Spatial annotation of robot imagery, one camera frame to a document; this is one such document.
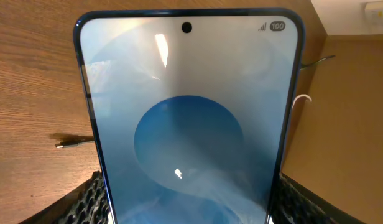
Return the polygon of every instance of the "signal strength icon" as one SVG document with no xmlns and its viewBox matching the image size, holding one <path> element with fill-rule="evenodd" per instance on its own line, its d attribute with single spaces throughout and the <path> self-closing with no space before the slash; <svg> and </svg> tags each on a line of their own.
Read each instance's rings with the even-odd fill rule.
<svg viewBox="0 0 383 224">
<path fill-rule="evenodd" d="M 266 22 L 265 22 L 265 24 L 263 24 L 263 25 L 261 26 L 261 28 L 259 28 L 258 31 L 265 31 L 265 30 L 266 30 Z"/>
</svg>

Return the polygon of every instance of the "blue circle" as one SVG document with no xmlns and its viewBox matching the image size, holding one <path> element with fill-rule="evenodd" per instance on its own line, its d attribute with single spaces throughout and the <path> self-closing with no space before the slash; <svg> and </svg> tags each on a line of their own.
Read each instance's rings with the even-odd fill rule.
<svg viewBox="0 0 383 224">
<path fill-rule="evenodd" d="M 230 111 L 200 96 L 157 103 L 139 121 L 134 137 L 141 167 L 165 179 L 176 177 L 175 169 L 237 170 L 242 144 L 241 127 Z"/>
</svg>

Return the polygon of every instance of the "smartphone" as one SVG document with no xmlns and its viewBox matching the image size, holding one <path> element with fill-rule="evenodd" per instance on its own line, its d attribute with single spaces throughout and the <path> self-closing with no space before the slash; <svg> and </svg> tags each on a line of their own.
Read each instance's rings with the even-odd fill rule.
<svg viewBox="0 0 383 224">
<path fill-rule="evenodd" d="M 267 223 L 304 29 L 286 9 L 98 11 L 74 43 L 115 223 Z"/>
</svg>

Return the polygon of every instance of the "white wall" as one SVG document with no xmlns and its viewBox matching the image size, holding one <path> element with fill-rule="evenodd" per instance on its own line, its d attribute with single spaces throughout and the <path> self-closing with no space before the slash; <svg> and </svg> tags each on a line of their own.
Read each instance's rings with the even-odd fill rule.
<svg viewBox="0 0 383 224">
<path fill-rule="evenodd" d="M 378 0 L 311 0 L 328 35 L 383 34 L 364 17 L 365 2 Z"/>
</svg>

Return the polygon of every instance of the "black cable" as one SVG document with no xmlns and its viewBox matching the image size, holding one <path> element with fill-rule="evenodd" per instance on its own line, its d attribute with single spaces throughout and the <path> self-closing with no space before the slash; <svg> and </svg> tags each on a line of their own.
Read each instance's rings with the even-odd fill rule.
<svg viewBox="0 0 383 224">
<path fill-rule="evenodd" d="M 301 69 L 300 70 L 306 69 L 308 67 L 316 65 L 316 64 L 318 64 L 318 63 L 320 63 L 320 62 L 322 62 L 324 60 L 327 60 L 327 59 L 330 59 L 330 58 L 333 58 L 333 57 L 335 57 L 335 55 L 326 56 L 326 57 L 323 57 L 322 59 L 318 60 L 317 62 L 313 62 L 313 63 L 307 64 L 307 65 L 301 63 Z"/>
</svg>

